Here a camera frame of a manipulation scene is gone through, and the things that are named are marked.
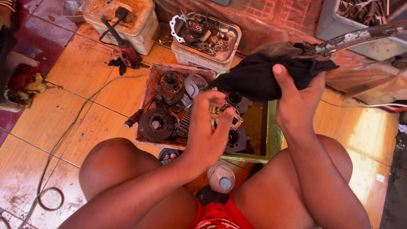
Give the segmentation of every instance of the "leg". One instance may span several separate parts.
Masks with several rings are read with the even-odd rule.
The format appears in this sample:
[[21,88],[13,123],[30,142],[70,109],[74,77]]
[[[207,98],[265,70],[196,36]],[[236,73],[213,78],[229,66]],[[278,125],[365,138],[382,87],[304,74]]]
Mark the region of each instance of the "leg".
[[[318,135],[318,138],[341,175],[349,182],[352,161],[344,147],[332,138],[322,135]],[[264,168],[246,181],[232,199],[257,229],[310,229],[316,226],[305,206],[287,149],[276,154]]]
[[[90,151],[79,172],[79,183],[90,200],[110,187],[160,166],[153,155],[139,150],[129,140],[109,139]],[[151,209],[135,228],[189,228],[197,210],[197,200],[180,187]]]

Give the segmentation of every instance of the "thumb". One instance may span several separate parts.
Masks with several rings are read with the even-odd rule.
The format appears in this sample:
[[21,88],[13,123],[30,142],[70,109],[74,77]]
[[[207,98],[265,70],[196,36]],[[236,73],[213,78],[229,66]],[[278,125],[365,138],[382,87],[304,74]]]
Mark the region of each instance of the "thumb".
[[299,94],[297,87],[294,84],[293,78],[288,73],[287,69],[281,64],[273,66],[274,77],[281,88],[282,97]]
[[212,137],[214,137],[218,141],[221,141],[222,144],[226,145],[226,143],[228,142],[229,130],[232,124],[233,116],[233,108],[227,108],[219,118],[216,130],[212,135]]

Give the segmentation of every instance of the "dirty floor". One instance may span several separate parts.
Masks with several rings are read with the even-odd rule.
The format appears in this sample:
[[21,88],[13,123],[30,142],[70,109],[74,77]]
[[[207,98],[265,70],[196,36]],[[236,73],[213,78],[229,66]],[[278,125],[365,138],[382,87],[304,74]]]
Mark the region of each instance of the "dirty floor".
[[[113,49],[97,40],[98,33],[89,24],[82,24],[48,73],[47,80],[63,89],[50,89],[36,95],[32,108],[21,113],[14,127],[0,130],[5,138],[0,148],[0,210],[12,228],[16,228],[28,212],[45,160],[79,107],[106,81],[119,76],[117,67],[104,63],[112,57]],[[143,59],[149,64],[176,63],[171,50],[156,44]],[[145,68],[127,70],[124,76],[147,72]],[[118,79],[86,103],[78,121],[54,150],[43,182],[45,187],[60,188],[65,202],[54,212],[37,206],[28,228],[55,229],[85,204],[78,183],[79,168],[98,142],[113,137],[134,142],[134,128],[126,129],[123,123],[139,108],[146,79],[147,76]],[[342,101],[339,94],[328,89],[323,98],[339,105],[355,104],[355,101]],[[374,228],[380,226],[397,127],[398,114],[375,108],[339,108],[324,102],[320,102],[314,118],[317,133],[332,137],[346,147],[353,162],[349,185],[364,205]],[[155,156],[161,150],[147,145],[137,147]],[[229,161],[229,164],[236,175],[234,192],[246,180],[253,164],[237,161]],[[186,188],[194,194],[206,184],[208,179],[202,174]],[[59,204],[58,195],[52,192],[42,199],[48,207]]]

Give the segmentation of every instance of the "white cable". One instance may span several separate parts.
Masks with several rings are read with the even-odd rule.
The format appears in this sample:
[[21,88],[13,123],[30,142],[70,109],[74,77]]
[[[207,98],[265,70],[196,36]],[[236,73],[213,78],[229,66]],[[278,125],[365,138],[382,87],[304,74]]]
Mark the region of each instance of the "white cable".
[[366,107],[366,108],[373,108],[373,107],[381,107],[381,106],[399,106],[399,107],[407,107],[407,105],[404,104],[398,104],[398,103],[383,103],[383,104],[376,104],[376,105],[366,105],[366,104],[359,104],[359,105],[348,105],[348,106],[342,106],[342,105],[337,105],[333,104],[331,102],[328,102],[324,99],[321,99],[322,101],[329,103],[330,105],[334,105],[337,107]]

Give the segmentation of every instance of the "person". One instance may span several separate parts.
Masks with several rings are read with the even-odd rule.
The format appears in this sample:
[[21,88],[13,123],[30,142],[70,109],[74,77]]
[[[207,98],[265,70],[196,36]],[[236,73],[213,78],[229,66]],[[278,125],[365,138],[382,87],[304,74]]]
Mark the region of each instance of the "person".
[[203,207],[182,187],[214,165],[226,147],[233,111],[226,109],[214,129],[208,109],[226,96],[211,90],[195,98],[186,149],[168,164],[126,139],[97,144],[79,173],[88,202],[59,228],[370,229],[348,186],[349,155],[337,141],[313,131],[325,73],[297,90],[283,65],[274,65],[273,72],[282,90],[277,123],[288,148],[225,205]]

